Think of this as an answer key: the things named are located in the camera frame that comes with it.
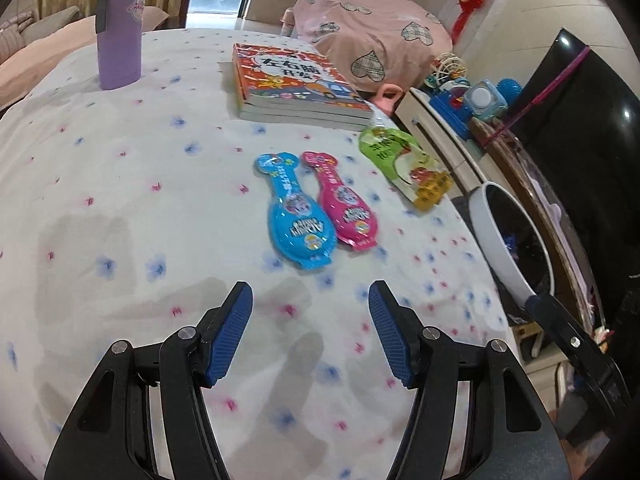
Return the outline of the pink bowling-pin candy pack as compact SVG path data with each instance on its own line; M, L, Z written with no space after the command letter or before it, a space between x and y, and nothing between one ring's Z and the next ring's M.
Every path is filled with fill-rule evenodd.
M318 202L328 215L337 239L355 252L378 244L378 219L368 204L338 174L337 159L328 153L303 152L303 162L316 173Z

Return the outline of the blue bowling-pin candy pack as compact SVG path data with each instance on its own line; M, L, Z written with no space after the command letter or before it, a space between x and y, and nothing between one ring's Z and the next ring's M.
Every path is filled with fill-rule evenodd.
M303 270L331 264L336 232L328 215L300 186L298 157L289 152L261 154L255 166L272 185L268 228L274 247Z

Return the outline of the white round trash bin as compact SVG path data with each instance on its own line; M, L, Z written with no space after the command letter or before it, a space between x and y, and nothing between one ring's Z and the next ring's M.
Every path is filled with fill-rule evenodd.
M551 259L535 223L503 186L485 182L470 195L469 217L477 244L515 307L530 297L553 295Z

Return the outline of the white dotted tablecloth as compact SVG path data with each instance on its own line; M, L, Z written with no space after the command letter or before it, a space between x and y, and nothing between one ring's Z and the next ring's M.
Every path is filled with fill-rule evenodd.
M254 309L204 394L235 479L382 479L412 404L368 311L382 280L423 323L510 340L480 248L449 200L420 214L355 133L236 114L235 44L278 36L161 30L143 75L104 91L96 48L69 55L1 121L1 432L36 477L108 346L154 344L222 303ZM378 244L306 272L273 248L265 153L326 152L378 217Z

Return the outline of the white TV cabinet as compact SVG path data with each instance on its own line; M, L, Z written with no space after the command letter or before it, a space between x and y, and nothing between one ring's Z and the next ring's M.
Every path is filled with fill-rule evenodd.
M560 202L525 154L505 140L483 150L474 139L461 139L434 109L430 97L418 89L405 94L395 114L398 124L416 137L424 151L447 166L454 177L453 196L468 195L485 182L495 182L518 200L546 246L554 296L596 341L605 341L599 295L582 245Z

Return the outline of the black television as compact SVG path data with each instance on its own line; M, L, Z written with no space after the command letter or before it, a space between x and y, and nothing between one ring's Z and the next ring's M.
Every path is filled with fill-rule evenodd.
M639 99L561 29L508 110L511 131L558 196L608 321L639 286Z

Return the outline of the green drink pouch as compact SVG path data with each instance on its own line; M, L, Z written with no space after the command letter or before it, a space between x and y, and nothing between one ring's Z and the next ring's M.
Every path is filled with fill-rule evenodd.
M358 146L417 210L431 210L454 184L445 165L399 129L367 128L360 133Z

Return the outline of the blue toy set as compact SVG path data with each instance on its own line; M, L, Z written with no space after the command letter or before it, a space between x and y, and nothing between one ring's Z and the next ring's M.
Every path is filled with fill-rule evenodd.
M462 59L451 52L434 58L424 84L431 91L431 107L463 140L471 137L469 123L473 118L490 122L501 117L522 92L522 86L512 78L496 84L489 79L472 84Z

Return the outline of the pink kettlebell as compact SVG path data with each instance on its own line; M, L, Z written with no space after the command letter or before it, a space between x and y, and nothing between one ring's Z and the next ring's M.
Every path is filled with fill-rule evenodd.
M394 109L404 93L404 89L397 84L382 84L370 102L387 117L390 117L394 114Z

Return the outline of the pink heart-print covered furniture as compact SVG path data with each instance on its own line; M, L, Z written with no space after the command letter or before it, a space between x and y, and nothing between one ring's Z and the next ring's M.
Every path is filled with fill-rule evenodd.
M292 11L297 38L364 93L416 87L452 50L444 25L411 0L295 0Z

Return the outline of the sofa with pink cover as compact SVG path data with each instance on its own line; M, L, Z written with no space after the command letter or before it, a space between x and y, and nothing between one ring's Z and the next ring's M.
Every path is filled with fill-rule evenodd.
M96 42L96 18L77 6L40 21L26 11L1 24L1 109L23 99L70 53Z

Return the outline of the purple thermos bottle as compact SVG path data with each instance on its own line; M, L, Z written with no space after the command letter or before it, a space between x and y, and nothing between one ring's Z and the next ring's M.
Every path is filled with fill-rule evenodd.
M144 0L96 0L99 84L115 90L141 77Z

